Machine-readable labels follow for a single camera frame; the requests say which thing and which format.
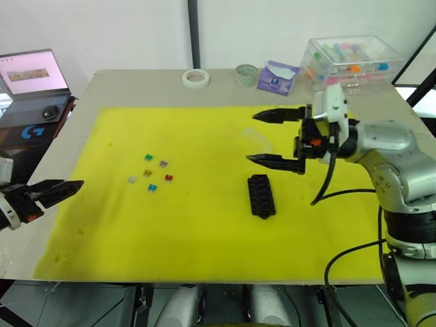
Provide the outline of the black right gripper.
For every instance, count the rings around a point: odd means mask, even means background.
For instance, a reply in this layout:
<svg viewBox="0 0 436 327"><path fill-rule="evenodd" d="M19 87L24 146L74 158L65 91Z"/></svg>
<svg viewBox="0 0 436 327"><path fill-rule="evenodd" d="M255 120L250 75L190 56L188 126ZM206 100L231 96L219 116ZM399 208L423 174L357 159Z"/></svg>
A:
<svg viewBox="0 0 436 327"><path fill-rule="evenodd" d="M263 110L254 114L252 118L275 124L301 120L298 135L294 138L293 154L296 159L284 159L281 155L266 153L247 155L246 158L255 164L272 170L304 174L305 159L321 159L331 151L337 152L337 126L334 123L321 121L322 130L320 130L317 122L312 118L312 105Z"/></svg>

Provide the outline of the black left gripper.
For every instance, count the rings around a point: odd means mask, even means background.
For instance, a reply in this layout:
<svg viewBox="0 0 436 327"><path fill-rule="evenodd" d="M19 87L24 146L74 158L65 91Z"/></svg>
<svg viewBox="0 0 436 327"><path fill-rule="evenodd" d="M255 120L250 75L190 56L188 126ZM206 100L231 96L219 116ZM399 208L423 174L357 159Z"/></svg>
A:
<svg viewBox="0 0 436 327"><path fill-rule="evenodd" d="M1 224L30 223L44 214L29 194L34 193L36 201L44 208L50 208L75 195L83 185L83 180L48 179L30 186L2 187Z"/></svg>

